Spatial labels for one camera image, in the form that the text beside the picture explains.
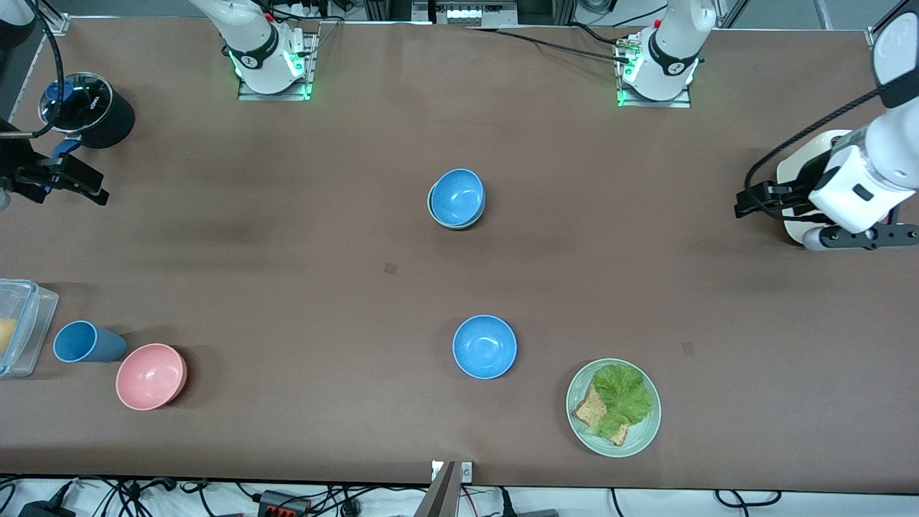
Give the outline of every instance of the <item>blue bowl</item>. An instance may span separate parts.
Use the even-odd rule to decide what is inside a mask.
[[[482,217],[482,213],[485,212],[485,192],[484,192],[484,191],[482,192],[482,206],[479,207],[479,212],[476,213],[475,216],[472,217],[472,220],[469,221],[468,223],[466,223],[466,224],[457,224],[457,225],[454,225],[454,224],[446,224],[446,223],[444,223],[443,221],[437,219],[437,216],[434,215],[434,207],[431,205],[431,198],[434,197],[434,187],[436,187],[436,186],[437,186],[436,183],[435,183],[434,185],[432,185],[432,186],[431,186],[431,190],[427,193],[427,212],[431,214],[431,217],[432,217],[435,221],[437,221],[438,224],[440,224],[441,226],[443,226],[443,227],[445,227],[445,228],[447,228],[447,229],[450,229],[450,230],[465,230],[466,228],[469,228],[470,226],[472,226],[473,224],[475,224],[475,222],[478,221],[480,217]]]
[[[516,358],[516,336],[497,316],[473,316],[453,336],[453,359],[459,368],[476,379],[494,379],[505,374]]]
[[[485,187],[469,169],[455,168],[434,184],[430,194],[434,218],[447,227],[467,226],[482,215]]]

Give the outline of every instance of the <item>blue cup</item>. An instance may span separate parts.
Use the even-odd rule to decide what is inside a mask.
[[[122,336],[83,320],[68,323],[54,338],[54,357],[62,362],[117,361],[126,351]]]

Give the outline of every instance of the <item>electrical cable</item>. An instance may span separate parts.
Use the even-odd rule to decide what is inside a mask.
[[[722,499],[720,489],[715,490],[715,499],[718,500],[718,502],[721,503],[723,506],[726,506],[728,508],[734,508],[735,510],[743,510],[743,517],[750,517],[749,509],[751,508],[762,508],[764,506],[772,506],[776,504],[777,502],[779,502],[779,500],[782,499],[781,490],[776,491],[776,496],[774,498],[772,498],[771,500],[765,500],[763,502],[747,502],[743,500],[740,492],[738,492],[737,490],[729,489],[727,491],[731,492],[731,494],[737,499],[736,503],[728,502]]]
[[[475,503],[472,502],[472,496],[469,495],[469,490],[466,489],[466,487],[463,487],[463,488],[462,488],[462,491],[463,491],[464,494],[466,494],[466,500],[469,502],[469,505],[470,505],[470,507],[472,508],[472,515],[474,515],[475,517],[479,517],[479,512],[476,511],[476,509],[475,509]]]
[[[204,511],[208,514],[208,517],[217,517],[214,515],[214,512],[210,510],[208,500],[204,499],[204,488],[198,491],[198,496],[201,498],[201,506],[204,507]]]
[[[89,517],[96,517],[96,514],[99,513],[99,510],[102,510],[103,504],[105,504],[106,508],[108,508],[108,504],[112,501],[112,499],[115,498],[115,492],[116,492],[115,488],[110,488],[108,490],[108,493],[102,497],[102,500],[99,502],[99,505],[96,506],[96,509],[93,511],[93,513]]]
[[[813,124],[797,132],[794,136],[787,139],[785,142],[780,144],[778,147],[776,147],[772,151],[769,151],[767,155],[763,156],[758,162],[756,162],[752,167],[750,167],[750,170],[747,171],[746,176],[743,177],[743,190],[745,190],[748,194],[750,194],[750,201],[752,201],[753,204],[756,205],[756,208],[758,208],[761,212],[765,213],[766,215],[768,215],[769,217],[777,221],[802,221],[802,222],[807,222],[807,223],[824,222],[824,219],[822,216],[819,216],[819,218],[815,218],[814,215],[789,216],[789,215],[783,215],[782,213],[773,211],[771,208],[767,207],[762,201],[758,200],[756,196],[750,191],[750,186],[751,186],[750,184],[752,182],[753,175],[756,174],[756,171],[762,168],[763,165],[765,165],[770,160],[775,158],[782,151],[796,144],[798,141],[800,141],[805,136],[811,134],[812,132],[817,131],[822,126],[830,123],[831,121],[834,121],[838,119],[839,117],[842,117],[849,111],[861,106],[862,104],[865,104],[869,100],[879,96],[880,94],[886,92],[887,90],[890,90],[891,88],[897,85],[900,85],[906,81],[911,80],[917,74],[919,74],[919,68],[914,68],[912,71],[907,72],[906,74],[903,74],[897,77],[896,79],[890,81],[886,85],[878,86],[877,88],[867,92],[867,94],[859,98],[855,98],[851,100],[850,102],[845,103],[840,108],[831,111],[830,113],[823,116],[822,118],[820,118]]]
[[[249,498],[252,498],[255,495],[255,494],[250,494],[249,492],[245,491],[245,488],[243,488],[243,485],[240,485],[239,481],[236,481],[235,484],[236,484],[236,487],[239,489],[239,491],[249,496]]]
[[[354,494],[353,496],[348,496],[348,497],[344,498],[340,503],[336,503],[335,506],[333,506],[333,507],[331,507],[331,508],[323,508],[322,510],[320,510],[320,511],[314,513],[313,515],[315,515],[316,517],[319,517],[319,516],[322,515],[323,513],[326,513],[327,511],[334,510],[335,508],[337,508],[337,507],[339,507],[339,506],[345,504],[346,502],[348,502],[348,501],[350,501],[350,500],[355,500],[355,499],[357,499],[358,497],[360,497],[360,496],[362,496],[362,495],[364,495],[364,494],[366,494],[366,493],[368,493],[368,492],[371,492],[371,491],[373,491],[373,490],[376,490],[377,488],[378,488],[378,487],[365,488],[365,489],[359,491],[358,493]]]
[[[618,516],[626,517],[625,515],[622,514],[622,509],[619,507],[619,499],[616,497],[616,489],[610,487],[609,495],[613,497],[613,506],[616,507],[616,513],[618,514]]]
[[[54,33],[51,32],[51,26],[48,25],[48,20],[45,19],[45,16],[39,10],[38,1],[39,0],[26,0],[26,4],[32,9],[32,13],[35,17],[39,19],[41,30],[44,31],[45,36],[48,38],[48,44],[51,46],[51,55],[54,58],[54,71],[57,74],[57,97],[54,99],[54,107],[51,108],[51,115],[49,115],[48,121],[45,122],[44,127],[33,132],[0,132],[0,138],[38,138],[54,127],[54,124],[57,123],[58,115],[61,113],[61,104],[63,103],[63,62],[61,61],[61,49],[57,46],[57,40],[54,38]]]
[[[638,16],[636,16],[636,17],[631,17],[631,18],[629,18],[629,19],[624,19],[624,20],[620,21],[620,22],[617,23],[617,24],[610,25],[609,27],[610,27],[611,29],[614,28],[614,27],[620,27],[620,26],[623,26],[623,25],[625,25],[625,24],[627,24],[627,23],[629,23],[629,22],[631,22],[631,21],[635,21],[635,20],[637,20],[637,19],[642,19],[642,18],[644,18],[644,17],[649,17],[650,15],[652,15],[652,14],[658,12],[658,11],[663,11],[663,10],[666,9],[666,8],[667,8],[666,5],[660,6],[660,7],[656,8],[656,9],[654,9],[653,11],[648,11],[647,13],[645,13],[645,14],[643,14],[643,15],[638,15]]]
[[[569,23],[568,25],[569,25],[570,27],[577,27],[577,28],[579,28],[579,29],[583,29],[587,34],[590,35],[591,38],[593,38],[593,39],[595,39],[595,40],[597,40],[597,41],[600,41],[601,43],[605,43],[605,44],[607,44],[607,45],[615,45],[615,44],[616,44],[616,40],[611,40],[610,38],[604,38],[603,36],[600,36],[599,34],[597,34],[596,32],[594,32],[593,29],[587,27],[585,24],[583,24],[583,23],[581,23],[581,22],[579,22],[579,21],[573,21],[573,22]]]
[[[345,23],[345,20],[343,18],[335,22],[335,24],[329,30],[329,33],[326,34],[321,40],[319,40],[319,44],[316,45],[317,52],[319,51],[319,49],[323,47],[323,45],[325,44],[326,41],[329,40],[329,38],[332,38],[332,35],[335,34],[335,30],[338,29],[338,26],[342,25],[343,23]]]
[[[9,504],[9,501],[13,500],[13,495],[16,494],[16,481],[15,479],[8,479],[0,485],[0,491],[9,488],[9,495],[6,496],[6,500],[3,501],[3,504],[0,505],[0,513],[3,513],[3,510],[6,510],[6,506]]]
[[[511,495],[507,493],[507,488],[498,487],[501,490],[501,499],[504,501],[505,508],[502,511],[502,517],[516,517],[516,511],[514,511],[514,503],[511,502]]]
[[[607,59],[607,60],[609,60],[609,61],[615,61],[615,62],[618,62],[618,63],[628,63],[628,62],[629,62],[629,60],[628,60],[627,58],[625,58],[625,57],[612,56],[612,55],[606,55],[606,54],[601,54],[601,53],[597,53],[597,52],[584,51],[584,50],[581,50],[581,49],[575,49],[574,47],[566,47],[566,46],[560,45],[560,44],[558,44],[558,43],[552,43],[551,41],[537,40],[536,38],[530,38],[529,36],[524,36],[523,34],[515,34],[514,32],[504,32],[503,30],[495,30],[495,29],[481,29],[481,30],[483,30],[483,31],[485,31],[485,32],[492,32],[492,33],[494,33],[494,34],[502,34],[502,35],[504,35],[504,36],[510,36],[511,38],[517,38],[517,39],[519,39],[519,40],[530,41],[530,42],[532,42],[532,43],[536,43],[537,45],[545,45],[545,46],[547,46],[547,47],[551,47],[551,48],[553,48],[553,49],[559,49],[559,50],[561,50],[561,51],[571,52],[571,53],[575,53],[575,54],[581,54],[581,55],[590,56],[590,57],[596,57],[596,58],[600,58],[600,59]]]

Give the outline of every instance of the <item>cup rim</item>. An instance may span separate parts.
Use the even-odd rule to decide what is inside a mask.
[[[64,359],[63,357],[61,357],[61,354],[58,352],[58,338],[61,337],[61,334],[66,329],[74,325],[88,325],[90,328],[92,328],[93,329],[93,344],[91,344],[89,346],[89,350],[87,350],[86,353],[81,355],[80,357],[76,359]],[[98,342],[99,342],[99,331],[96,328],[96,326],[93,325],[91,322],[86,321],[84,319],[78,319],[76,321],[72,321],[68,323],[67,325],[64,325],[63,327],[61,327],[61,330],[58,330],[57,335],[54,336],[54,343],[51,345],[51,348],[54,350],[54,357],[56,357],[58,361],[60,362],[80,362],[83,359],[86,359],[86,357],[88,357],[89,354],[93,353],[93,350],[96,349],[96,345],[98,344]]]

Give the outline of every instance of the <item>stacked blue bowls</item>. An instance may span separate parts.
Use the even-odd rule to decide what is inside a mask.
[[[449,171],[427,193],[427,210],[445,228],[469,228],[485,211],[482,180],[468,168]]]

